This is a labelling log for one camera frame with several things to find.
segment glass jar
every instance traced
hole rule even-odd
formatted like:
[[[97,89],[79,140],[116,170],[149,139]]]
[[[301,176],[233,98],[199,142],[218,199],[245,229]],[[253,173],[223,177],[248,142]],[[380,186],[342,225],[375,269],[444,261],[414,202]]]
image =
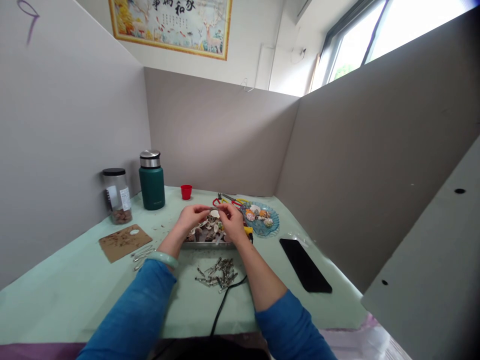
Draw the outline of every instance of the glass jar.
[[[125,169],[108,168],[102,171],[111,220],[116,225],[132,221],[132,204]]]

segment blue glass dish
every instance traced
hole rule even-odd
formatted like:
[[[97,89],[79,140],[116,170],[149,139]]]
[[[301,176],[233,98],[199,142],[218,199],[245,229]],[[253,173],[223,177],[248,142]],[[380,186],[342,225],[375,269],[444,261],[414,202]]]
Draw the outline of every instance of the blue glass dish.
[[[254,220],[254,221],[247,220],[246,211],[250,209],[252,205],[257,205],[260,209],[270,212],[270,219],[273,220],[273,225],[271,227],[266,227],[262,220]],[[268,237],[268,236],[275,235],[279,231],[279,227],[280,227],[279,215],[270,206],[257,201],[248,201],[241,206],[240,210],[243,214],[243,218],[245,219],[247,226],[253,228],[253,231],[255,232],[255,234],[262,237]]]

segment jade bangle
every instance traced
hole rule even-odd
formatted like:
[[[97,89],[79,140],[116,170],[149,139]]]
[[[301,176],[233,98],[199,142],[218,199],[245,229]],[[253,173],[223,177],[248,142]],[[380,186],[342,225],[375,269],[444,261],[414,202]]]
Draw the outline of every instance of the jade bangle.
[[[176,269],[179,266],[179,261],[176,258],[160,251],[153,251],[146,258],[157,260],[165,265],[168,265],[172,269]]]

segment green thermos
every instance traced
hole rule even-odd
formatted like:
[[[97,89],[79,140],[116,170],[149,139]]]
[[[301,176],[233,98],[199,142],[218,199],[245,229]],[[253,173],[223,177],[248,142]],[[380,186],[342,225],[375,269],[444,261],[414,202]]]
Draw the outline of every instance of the green thermos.
[[[143,207],[158,210],[165,205],[164,170],[160,166],[160,151],[145,150],[140,153],[140,186]]]

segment black cable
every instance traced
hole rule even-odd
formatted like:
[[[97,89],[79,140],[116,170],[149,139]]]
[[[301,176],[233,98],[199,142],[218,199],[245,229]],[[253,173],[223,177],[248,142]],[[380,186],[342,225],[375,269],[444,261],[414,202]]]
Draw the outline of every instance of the black cable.
[[[253,244],[254,243],[253,234],[249,234],[248,237],[250,238],[250,241]],[[245,277],[240,282],[237,282],[236,284],[230,285],[226,289],[225,295],[223,296],[223,300],[221,301],[220,307],[218,308],[218,311],[216,313],[215,320],[213,321],[213,326],[211,327],[210,339],[214,337],[215,328],[217,327],[217,322],[219,320],[220,313],[222,312],[222,309],[224,308],[225,300],[227,299],[227,295],[229,294],[230,289],[236,288],[237,286],[242,285],[245,282],[245,280],[247,280],[247,275],[245,275]]]

